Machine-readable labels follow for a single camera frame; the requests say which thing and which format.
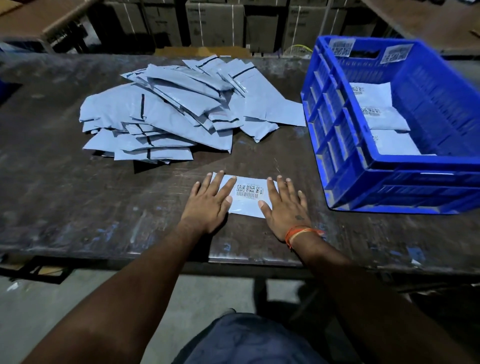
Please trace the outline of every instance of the crate label sticker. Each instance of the crate label sticker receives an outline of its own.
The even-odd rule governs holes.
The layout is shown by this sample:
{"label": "crate label sticker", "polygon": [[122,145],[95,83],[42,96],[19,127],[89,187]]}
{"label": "crate label sticker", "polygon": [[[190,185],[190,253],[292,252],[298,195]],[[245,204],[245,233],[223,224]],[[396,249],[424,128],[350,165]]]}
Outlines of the crate label sticker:
{"label": "crate label sticker", "polygon": [[259,200],[263,198],[264,188],[255,184],[237,184],[236,197]]}
{"label": "crate label sticker", "polygon": [[391,46],[385,48],[384,56],[380,61],[380,64],[400,62],[407,59],[413,44],[400,44],[398,46]]}
{"label": "crate label sticker", "polygon": [[350,57],[353,45],[355,44],[355,38],[350,39],[331,39],[328,43],[329,48],[332,50],[336,57]]}
{"label": "crate label sticker", "polygon": [[377,109],[377,108],[361,108],[361,112],[364,115],[370,115],[370,116],[381,116],[382,114],[380,109]]}
{"label": "crate label sticker", "polygon": [[365,88],[361,86],[352,86],[352,90],[355,96],[363,95]]}

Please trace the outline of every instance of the right hand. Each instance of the right hand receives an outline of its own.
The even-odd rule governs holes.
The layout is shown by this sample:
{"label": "right hand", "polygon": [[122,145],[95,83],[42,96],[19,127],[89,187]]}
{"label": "right hand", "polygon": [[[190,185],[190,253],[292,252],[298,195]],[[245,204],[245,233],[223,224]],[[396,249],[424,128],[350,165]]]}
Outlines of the right hand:
{"label": "right hand", "polygon": [[282,176],[276,178],[278,192],[271,177],[267,178],[268,196],[272,202],[272,210],[265,201],[258,201],[258,207],[261,209],[268,227],[272,229],[273,234],[285,241],[285,235],[294,226],[312,227],[312,222],[308,217],[307,198],[302,191],[295,191],[293,182],[290,178],[283,181]]}

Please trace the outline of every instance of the pile of packages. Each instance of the pile of packages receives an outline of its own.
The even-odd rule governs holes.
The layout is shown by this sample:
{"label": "pile of packages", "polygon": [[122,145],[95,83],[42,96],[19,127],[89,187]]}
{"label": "pile of packages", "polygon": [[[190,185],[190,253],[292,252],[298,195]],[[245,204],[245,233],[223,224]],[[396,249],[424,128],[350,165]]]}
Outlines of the pile of packages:
{"label": "pile of packages", "polygon": [[193,159],[203,144],[231,153],[233,129],[258,143],[279,124],[305,126],[302,104],[285,99],[250,62],[218,56],[122,74],[131,83],[87,97],[84,149],[115,160]]}
{"label": "pile of packages", "polygon": [[372,133],[378,153],[385,155],[421,155],[410,136],[405,118],[392,105],[390,83],[351,82],[353,93]]}

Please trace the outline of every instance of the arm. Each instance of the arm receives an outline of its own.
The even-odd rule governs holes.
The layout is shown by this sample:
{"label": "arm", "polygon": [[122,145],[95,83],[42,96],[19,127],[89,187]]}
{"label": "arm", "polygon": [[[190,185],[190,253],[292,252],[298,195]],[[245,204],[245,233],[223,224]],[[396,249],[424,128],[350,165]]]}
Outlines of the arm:
{"label": "arm", "polygon": [[[290,179],[267,181],[273,210],[259,207],[275,236],[294,226],[311,227],[307,200]],[[366,363],[473,363],[463,349],[416,306],[356,266],[313,232],[290,241],[333,300],[337,317]]]}
{"label": "arm", "polygon": [[219,191],[223,176],[220,171],[210,183],[209,173],[197,182],[173,231],[81,301],[24,364],[139,363],[190,251],[230,208],[236,178]]}

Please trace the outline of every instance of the hand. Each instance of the hand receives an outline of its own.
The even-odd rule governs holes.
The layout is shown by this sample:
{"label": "hand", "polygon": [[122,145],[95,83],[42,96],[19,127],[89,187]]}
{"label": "hand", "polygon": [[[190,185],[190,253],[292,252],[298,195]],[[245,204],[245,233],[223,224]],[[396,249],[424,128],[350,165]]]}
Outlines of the hand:
{"label": "hand", "polygon": [[312,222],[308,217],[307,198],[303,192],[295,191],[290,178],[287,178],[285,183],[282,176],[278,176],[276,181],[278,183],[278,192],[272,178],[267,178],[268,196],[272,202],[273,210],[270,210],[265,201],[258,201],[258,207],[262,210],[268,227],[272,229],[273,234],[279,240],[285,241],[285,235],[288,230],[299,225],[311,228]]}
{"label": "hand", "polygon": [[222,223],[232,204],[229,194],[237,182],[237,177],[232,177],[219,191],[224,175],[221,170],[210,183],[212,173],[208,173],[201,186],[195,182],[180,222],[193,225],[201,234],[212,233]]}

